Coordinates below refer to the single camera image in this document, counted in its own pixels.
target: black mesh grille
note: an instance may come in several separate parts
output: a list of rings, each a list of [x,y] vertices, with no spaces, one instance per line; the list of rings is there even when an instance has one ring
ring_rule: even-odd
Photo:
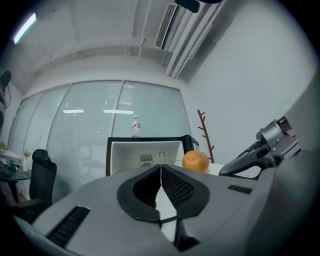
[[[244,186],[237,186],[237,185],[230,185],[228,186],[228,189],[234,190],[240,193],[248,194],[250,195],[252,188],[244,187]]]
[[[164,168],[162,168],[162,186],[174,208],[183,205],[195,193],[192,185]]]
[[[133,194],[141,202],[154,207],[160,188],[160,169],[150,173],[133,185]]]
[[[48,239],[57,246],[65,247],[89,212],[88,208],[76,206],[50,233]]]

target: glass wall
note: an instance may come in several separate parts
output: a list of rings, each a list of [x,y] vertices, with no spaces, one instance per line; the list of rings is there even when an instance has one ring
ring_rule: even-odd
[[[31,154],[48,151],[57,165],[54,203],[106,176],[108,137],[131,137],[134,115],[141,123],[141,137],[190,134],[179,90],[129,81],[81,82],[24,100],[12,125],[9,149],[21,158],[25,149]],[[21,188],[27,198],[29,182]]]

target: orange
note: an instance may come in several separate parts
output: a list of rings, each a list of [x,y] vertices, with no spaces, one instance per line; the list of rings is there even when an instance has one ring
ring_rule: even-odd
[[[182,159],[183,168],[205,173],[209,167],[208,156],[200,151],[189,151]]]

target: water bottle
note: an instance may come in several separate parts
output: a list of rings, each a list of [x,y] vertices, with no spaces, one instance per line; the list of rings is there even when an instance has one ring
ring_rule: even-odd
[[[131,137],[139,137],[140,136],[140,122],[139,122],[139,117],[135,114],[134,116],[134,121],[131,124],[131,129],[132,129],[132,136]]]

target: white desk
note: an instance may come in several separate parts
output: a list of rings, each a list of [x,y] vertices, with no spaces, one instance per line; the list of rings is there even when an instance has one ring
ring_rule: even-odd
[[[0,158],[14,161],[16,164],[21,165],[21,158],[11,150],[0,149]]]

